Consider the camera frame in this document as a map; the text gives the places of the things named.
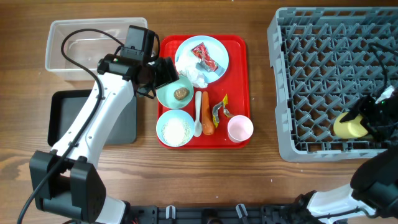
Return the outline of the white tissue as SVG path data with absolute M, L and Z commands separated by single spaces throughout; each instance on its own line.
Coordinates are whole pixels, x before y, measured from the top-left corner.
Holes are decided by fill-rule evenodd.
M 175 67 L 180 75 L 183 75 L 189 79 L 191 84 L 196 88 L 206 88 L 208 86 L 205 81 L 205 76 L 201 72 L 197 65 L 201 60 L 194 56 L 191 52 L 185 52 L 179 56 Z

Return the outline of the green bowl with food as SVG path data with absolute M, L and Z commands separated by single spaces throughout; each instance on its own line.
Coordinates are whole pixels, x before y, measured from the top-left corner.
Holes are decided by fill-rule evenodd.
M 178 101 L 174 98 L 174 91 L 182 87 L 189 89 L 190 94 L 182 101 Z M 191 102 L 194 95 L 193 85 L 187 77 L 182 75 L 179 75 L 177 81 L 159 88 L 156 93 L 159 103 L 168 109 L 182 109 L 186 107 L 189 102 Z

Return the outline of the pink plastic cup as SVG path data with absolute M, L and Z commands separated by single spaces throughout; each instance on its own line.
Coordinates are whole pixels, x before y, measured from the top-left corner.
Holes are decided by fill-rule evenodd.
M 254 126 L 252 121 L 244 115 L 233 116 L 227 125 L 228 137 L 232 142 L 243 142 L 248 140 L 253 132 Z

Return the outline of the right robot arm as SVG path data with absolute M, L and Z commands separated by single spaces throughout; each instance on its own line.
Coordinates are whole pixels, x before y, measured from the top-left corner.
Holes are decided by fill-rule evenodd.
M 397 96 L 383 93 L 358 100 L 336 118 L 335 134 L 342 139 L 370 135 L 376 141 L 397 131 Z M 300 195 L 289 210 L 291 223 L 338 223 L 353 217 L 397 217 L 397 146 L 362 164 L 351 182 L 327 192 Z

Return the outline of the yellow snack wrapper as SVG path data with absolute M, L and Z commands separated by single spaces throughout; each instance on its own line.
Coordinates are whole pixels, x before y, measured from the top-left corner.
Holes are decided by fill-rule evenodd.
M 223 114 L 227 117 L 227 118 L 232 118 L 234 115 L 231 114 L 229 112 L 229 110 L 226 108 L 226 105 L 228 104 L 228 95 L 225 94 L 223 100 L 221 102 L 219 102 L 218 104 L 214 105 L 213 109 L 212 109 L 212 120 L 213 120 L 213 124 L 215 126 L 215 128 L 218 127 L 219 123 L 220 123 L 220 118 L 218 116 L 218 111 L 220 109 L 223 110 Z

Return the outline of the yellow plastic cup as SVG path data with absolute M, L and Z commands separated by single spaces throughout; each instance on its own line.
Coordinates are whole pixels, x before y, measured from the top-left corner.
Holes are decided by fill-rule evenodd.
M 341 120 L 348 112 L 339 115 L 333 125 L 333 130 L 336 136 L 341 139 L 355 139 L 361 138 L 368 134 L 368 131 L 361 125 L 363 117 L 359 114 L 351 121 L 342 122 Z

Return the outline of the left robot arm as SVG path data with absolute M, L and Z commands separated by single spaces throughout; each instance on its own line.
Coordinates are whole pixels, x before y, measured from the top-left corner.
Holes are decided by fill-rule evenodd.
M 33 191 L 27 203 L 69 222 L 131 223 L 130 204 L 110 197 L 97 167 L 105 142 L 123 109 L 136 96 L 150 99 L 178 80 L 171 58 L 152 30 L 129 26 L 116 51 L 98 62 L 93 89 L 68 131 L 49 152 L 29 162 Z

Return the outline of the red snack wrapper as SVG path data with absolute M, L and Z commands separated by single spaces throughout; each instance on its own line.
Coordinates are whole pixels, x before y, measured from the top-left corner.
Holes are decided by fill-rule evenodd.
M 192 48 L 191 53 L 200 60 L 200 65 L 207 72 L 215 72 L 218 69 L 218 63 L 210 57 L 208 49 L 203 42 Z

